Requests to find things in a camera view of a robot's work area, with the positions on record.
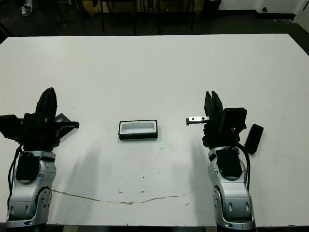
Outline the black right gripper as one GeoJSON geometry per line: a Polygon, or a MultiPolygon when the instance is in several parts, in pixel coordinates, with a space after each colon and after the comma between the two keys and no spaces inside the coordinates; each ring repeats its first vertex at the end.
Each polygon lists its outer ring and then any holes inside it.
{"type": "Polygon", "coordinates": [[[209,149],[236,146],[240,141],[240,110],[223,110],[222,102],[215,91],[207,91],[204,103],[205,116],[186,119],[186,125],[203,124],[203,145],[209,149]]]}

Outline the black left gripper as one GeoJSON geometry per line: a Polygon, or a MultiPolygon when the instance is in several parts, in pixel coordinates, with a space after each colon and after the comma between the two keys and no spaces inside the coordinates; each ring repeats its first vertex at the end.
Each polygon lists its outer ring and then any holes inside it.
{"type": "Polygon", "coordinates": [[[63,113],[56,116],[56,110],[56,92],[51,87],[41,94],[35,113],[26,113],[21,121],[18,143],[24,150],[52,151],[62,137],[79,128],[79,122],[69,120],[63,113]]]}

